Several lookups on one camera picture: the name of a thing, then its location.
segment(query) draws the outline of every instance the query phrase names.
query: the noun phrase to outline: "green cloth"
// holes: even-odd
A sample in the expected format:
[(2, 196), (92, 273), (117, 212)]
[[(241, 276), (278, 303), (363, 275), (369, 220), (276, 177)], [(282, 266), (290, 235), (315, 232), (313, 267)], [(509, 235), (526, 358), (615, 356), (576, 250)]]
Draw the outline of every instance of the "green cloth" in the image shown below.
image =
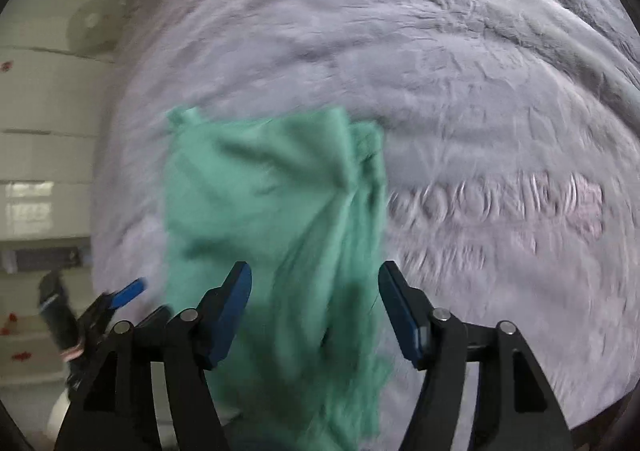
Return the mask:
[(381, 129), (340, 108), (215, 123), (174, 110), (166, 164), (176, 311), (237, 260), (253, 290), (213, 399), (304, 451), (355, 450), (378, 426), (375, 354), (385, 220)]

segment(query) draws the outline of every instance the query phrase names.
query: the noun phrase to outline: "red spot on floor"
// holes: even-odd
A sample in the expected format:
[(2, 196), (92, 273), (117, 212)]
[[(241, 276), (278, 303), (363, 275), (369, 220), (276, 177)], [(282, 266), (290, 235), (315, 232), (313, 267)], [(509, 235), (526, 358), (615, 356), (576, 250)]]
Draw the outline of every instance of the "red spot on floor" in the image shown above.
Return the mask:
[(21, 363), (28, 361), (30, 358), (31, 352), (22, 352), (21, 354), (14, 354), (11, 356), (12, 361), (20, 361)]

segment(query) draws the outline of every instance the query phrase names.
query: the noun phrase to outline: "silver screw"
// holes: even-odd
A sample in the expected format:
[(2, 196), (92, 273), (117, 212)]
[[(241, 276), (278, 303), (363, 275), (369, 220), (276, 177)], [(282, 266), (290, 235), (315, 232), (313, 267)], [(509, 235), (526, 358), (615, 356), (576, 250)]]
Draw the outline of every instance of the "silver screw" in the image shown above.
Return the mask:
[(511, 321), (503, 321), (500, 323), (500, 330), (502, 330), (507, 335), (514, 335), (517, 332), (516, 325), (514, 325)]
[(130, 327), (131, 323), (129, 323), (129, 321), (118, 321), (117, 323), (115, 323), (113, 331), (117, 334), (126, 334), (129, 331)]
[(180, 314), (180, 319), (183, 321), (191, 322), (198, 318), (198, 311), (194, 308), (188, 308), (183, 310)]
[(451, 312), (446, 308), (434, 308), (432, 314), (438, 321), (446, 321), (451, 317)]

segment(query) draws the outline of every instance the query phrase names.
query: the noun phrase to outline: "folded green fabric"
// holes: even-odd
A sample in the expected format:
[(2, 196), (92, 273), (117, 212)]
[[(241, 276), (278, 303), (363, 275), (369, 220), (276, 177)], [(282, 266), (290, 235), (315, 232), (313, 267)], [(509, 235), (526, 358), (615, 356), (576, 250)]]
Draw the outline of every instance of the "folded green fabric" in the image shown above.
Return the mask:
[(166, 164), (168, 283), (176, 311), (234, 262), (254, 285), (216, 402), (299, 450), (355, 450), (377, 431), (385, 219), (382, 131), (328, 108), (207, 122), (174, 110)]

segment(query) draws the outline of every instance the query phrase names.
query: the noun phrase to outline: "bed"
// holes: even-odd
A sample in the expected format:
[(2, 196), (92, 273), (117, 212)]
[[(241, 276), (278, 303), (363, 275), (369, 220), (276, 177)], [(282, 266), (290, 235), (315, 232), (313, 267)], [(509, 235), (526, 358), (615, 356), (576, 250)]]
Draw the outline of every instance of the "bed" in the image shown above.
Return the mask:
[[(212, 120), (328, 104), (385, 129), (385, 255), (467, 322), (510, 319), (571, 427), (638, 381), (640, 37), (619, 0), (128, 0), (105, 95), (94, 287), (162, 301), (166, 112)], [(421, 376), (388, 325), (380, 436)], [(476, 370), (470, 367), (469, 383)], [(466, 449), (472, 388), (454, 449)]]

